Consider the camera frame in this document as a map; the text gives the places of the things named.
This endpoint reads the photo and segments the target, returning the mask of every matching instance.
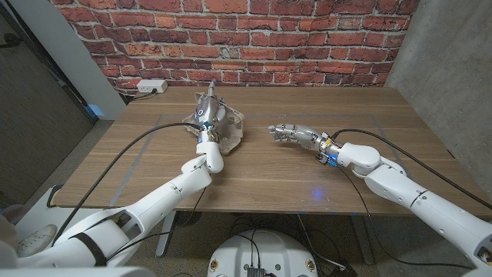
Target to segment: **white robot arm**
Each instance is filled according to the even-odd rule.
[[[479,270],[492,274],[492,265],[484,258],[492,257],[492,224],[418,185],[401,166],[381,157],[376,149],[348,142],[340,146],[326,133],[304,125],[272,125],[269,130],[277,142],[297,142],[316,151],[325,165],[350,166],[372,192],[411,210],[458,247]]]

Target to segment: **electrical outlet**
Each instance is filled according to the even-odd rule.
[[[141,80],[137,88],[140,93],[151,93],[154,88],[157,93],[163,93],[168,88],[168,83],[165,80]]]

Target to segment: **gray wall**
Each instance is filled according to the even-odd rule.
[[[492,199],[492,1],[421,0],[385,86]]]

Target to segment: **red brick wall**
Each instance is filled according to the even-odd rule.
[[[120,92],[383,85],[417,0],[51,0]]]

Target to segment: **black strap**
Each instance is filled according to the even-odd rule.
[[[77,235],[72,236],[71,238],[76,238],[87,246],[89,251],[92,253],[95,259],[95,266],[105,266],[106,265],[106,257],[99,246],[91,239],[90,236],[85,233],[78,233]]]

